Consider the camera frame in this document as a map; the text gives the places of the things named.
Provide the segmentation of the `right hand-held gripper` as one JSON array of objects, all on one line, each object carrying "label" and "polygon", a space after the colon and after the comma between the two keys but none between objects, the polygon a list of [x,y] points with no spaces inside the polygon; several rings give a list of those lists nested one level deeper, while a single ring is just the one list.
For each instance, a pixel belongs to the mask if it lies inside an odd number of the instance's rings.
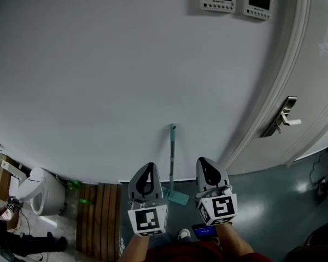
[{"label": "right hand-held gripper", "polygon": [[196,194],[195,202],[205,225],[231,222],[238,212],[237,194],[232,192],[227,172],[215,161],[199,157],[196,175],[200,192]]}]

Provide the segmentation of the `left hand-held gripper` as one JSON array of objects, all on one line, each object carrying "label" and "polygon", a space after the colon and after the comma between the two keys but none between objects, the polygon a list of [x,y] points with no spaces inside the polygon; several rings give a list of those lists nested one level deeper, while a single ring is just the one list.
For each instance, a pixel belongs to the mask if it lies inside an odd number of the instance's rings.
[{"label": "left hand-held gripper", "polygon": [[[132,177],[128,185],[128,195],[131,199],[163,198],[159,171],[155,163],[142,166]],[[168,220],[168,202],[131,201],[128,216],[134,234],[138,236],[156,236],[166,233]]]}]

